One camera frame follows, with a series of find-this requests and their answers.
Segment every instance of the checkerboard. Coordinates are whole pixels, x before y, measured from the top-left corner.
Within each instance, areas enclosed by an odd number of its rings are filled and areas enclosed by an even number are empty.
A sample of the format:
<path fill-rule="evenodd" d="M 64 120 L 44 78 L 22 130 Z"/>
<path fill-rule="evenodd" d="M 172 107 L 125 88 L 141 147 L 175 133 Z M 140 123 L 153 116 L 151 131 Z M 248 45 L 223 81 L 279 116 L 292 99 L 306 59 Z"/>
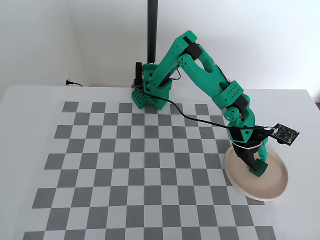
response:
<path fill-rule="evenodd" d="M 177 105 L 225 124 L 214 104 Z M 170 104 L 65 102 L 58 118 L 23 240 L 276 239 L 226 177 L 224 128 Z"/>

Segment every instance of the white table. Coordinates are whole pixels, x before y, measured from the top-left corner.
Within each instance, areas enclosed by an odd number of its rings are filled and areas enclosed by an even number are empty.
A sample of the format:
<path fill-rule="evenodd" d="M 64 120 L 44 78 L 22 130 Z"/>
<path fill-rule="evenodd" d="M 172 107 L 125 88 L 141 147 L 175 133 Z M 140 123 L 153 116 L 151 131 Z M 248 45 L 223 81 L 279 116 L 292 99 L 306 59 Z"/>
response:
<path fill-rule="evenodd" d="M 53 109 L 64 101 L 131 101 L 131 88 L 11 86 L 0 104 L 0 239 L 10 240 L 49 131 Z M 320 111 L 305 90 L 246 90 L 256 123 L 284 124 L 300 132 L 292 144 L 267 146 L 288 169 L 289 183 L 278 199 L 266 202 L 263 224 L 277 240 L 319 239 Z M 174 102 L 208 103 L 201 90 L 173 88 Z"/>

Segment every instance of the white wall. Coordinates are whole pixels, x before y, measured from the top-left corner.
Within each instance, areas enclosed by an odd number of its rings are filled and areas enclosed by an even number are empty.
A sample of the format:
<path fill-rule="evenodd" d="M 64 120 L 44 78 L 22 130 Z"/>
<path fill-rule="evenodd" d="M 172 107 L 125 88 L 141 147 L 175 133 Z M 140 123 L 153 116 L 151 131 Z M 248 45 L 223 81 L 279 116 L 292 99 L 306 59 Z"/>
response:
<path fill-rule="evenodd" d="M 147 58 L 146 0 L 67 0 L 88 81 L 129 86 Z M 318 0 L 159 0 L 156 60 L 192 30 L 247 89 L 307 89 L 320 98 Z M 193 86 L 184 75 L 175 86 Z"/>
<path fill-rule="evenodd" d="M 65 0 L 0 1 L 0 99 L 8 85 L 87 85 Z"/>

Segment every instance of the robotic arm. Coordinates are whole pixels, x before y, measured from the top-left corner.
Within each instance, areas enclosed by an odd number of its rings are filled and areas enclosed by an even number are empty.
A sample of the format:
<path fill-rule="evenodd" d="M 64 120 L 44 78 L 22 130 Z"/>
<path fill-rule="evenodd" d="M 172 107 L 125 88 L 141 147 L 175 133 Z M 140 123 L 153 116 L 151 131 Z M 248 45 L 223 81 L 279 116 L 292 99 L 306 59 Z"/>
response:
<path fill-rule="evenodd" d="M 236 81 L 228 80 L 196 40 L 196 35 L 192 31 L 187 31 L 173 42 L 159 65 L 142 65 L 141 62 L 137 62 L 132 99 L 140 109 L 147 103 L 152 103 L 161 109 L 166 102 L 170 102 L 169 91 L 172 87 L 170 76 L 178 68 L 182 68 L 220 109 L 226 108 L 224 118 L 229 121 L 228 126 L 212 124 L 227 128 L 237 156 L 249 166 L 253 174 L 260 177 L 268 166 L 266 163 L 268 136 L 275 135 L 278 129 L 255 126 L 255 115 L 250 109 L 250 98 L 243 94 L 244 90 Z M 195 62 L 197 59 L 200 60 L 204 69 L 197 65 Z M 291 136 L 290 144 L 298 134 L 294 138 Z M 278 141 L 288 144 L 283 139 Z M 255 152 L 259 154 L 257 159 L 254 158 Z"/>

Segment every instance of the black pole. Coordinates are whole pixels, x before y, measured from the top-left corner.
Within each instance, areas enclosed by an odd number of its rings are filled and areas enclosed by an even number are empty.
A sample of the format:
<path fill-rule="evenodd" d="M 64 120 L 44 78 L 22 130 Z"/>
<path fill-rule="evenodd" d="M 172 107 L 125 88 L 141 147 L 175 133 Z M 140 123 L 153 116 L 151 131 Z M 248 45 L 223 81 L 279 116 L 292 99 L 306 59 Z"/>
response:
<path fill-rule="evenodd" d="M 156 43 L 157 43 L 157 19 L 158 19 L 158 0 L 148 0 L 148 47 L 147 62 L 156 62 Z"/>

